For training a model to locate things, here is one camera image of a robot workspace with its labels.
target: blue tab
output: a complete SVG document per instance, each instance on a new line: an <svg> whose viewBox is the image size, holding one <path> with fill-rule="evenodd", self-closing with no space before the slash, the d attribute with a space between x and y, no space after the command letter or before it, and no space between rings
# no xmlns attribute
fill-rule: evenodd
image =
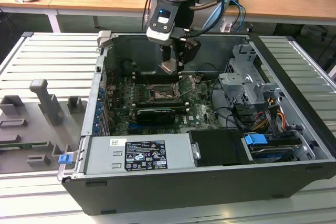
<svg viewBox="0 0 336 224"><path fill-rule="evenodd" d="M59 155L58 163L60 165L72 164L72 154L62 154L62 155Z"/></svg>
<svg viewBox="0 0 336 224"><path fill-rule="evenodd" d="M265 135L263 134L248 134L244 137L247 145L250 144L268 144Z"/></svg>

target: sticker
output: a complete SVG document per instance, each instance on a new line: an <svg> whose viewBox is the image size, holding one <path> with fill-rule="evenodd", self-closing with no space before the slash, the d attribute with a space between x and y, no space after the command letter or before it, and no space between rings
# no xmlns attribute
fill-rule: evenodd
<svg viewBox="0 0 336 224"><path fill-rule="evenodd" d="M110 139L110 146L125 146L126 138Z"/></svg>
<svg viewBox="0 0 336 224"><path fill-rule="evenodd" d="M168 169L164 141L126 142L125 170Z"/></svg>

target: black plastic cover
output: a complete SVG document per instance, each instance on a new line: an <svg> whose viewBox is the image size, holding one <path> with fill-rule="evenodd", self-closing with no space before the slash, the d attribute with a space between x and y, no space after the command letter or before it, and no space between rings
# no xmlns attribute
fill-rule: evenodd
<svg viewBox="0 0 336 224"><path fill-rule="evenodd" d="M250 164L241 141L243 133L237 129L195 130L189 136L201 154L198 167Z"/></svg>

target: red wire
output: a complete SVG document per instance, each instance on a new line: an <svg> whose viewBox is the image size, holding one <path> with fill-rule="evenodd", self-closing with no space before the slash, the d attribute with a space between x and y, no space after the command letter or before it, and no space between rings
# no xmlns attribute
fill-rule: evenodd
<svg viewBox="0 0 336 224"><path fill-rule="evenodd" d="M257 120L257 118L258 118L258 115L260 115L260 114L264 114L264 111L261 111L261 112L259 112L259 113L256 115L256 118L255 118L255 120Z"/></svg>

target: white desk leg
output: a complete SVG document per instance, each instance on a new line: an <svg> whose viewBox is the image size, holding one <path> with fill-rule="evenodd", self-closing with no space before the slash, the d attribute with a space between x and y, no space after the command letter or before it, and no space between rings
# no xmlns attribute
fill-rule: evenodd
<svg viewBox="0 0 336 224"><path fill-rule="evenodd" d="M93 16L93 24L95 28L99 28L99 21L97 16Z"/></svg>
<svg viewBox="0 0 336 224"><path fill-rule="evenodd" d="M49 22L51 24L51 28L53 32L61 33L63 31L63 28L57 20L57 11L50 9L50 10L45 11L45 14L48 15Z"/></svg>

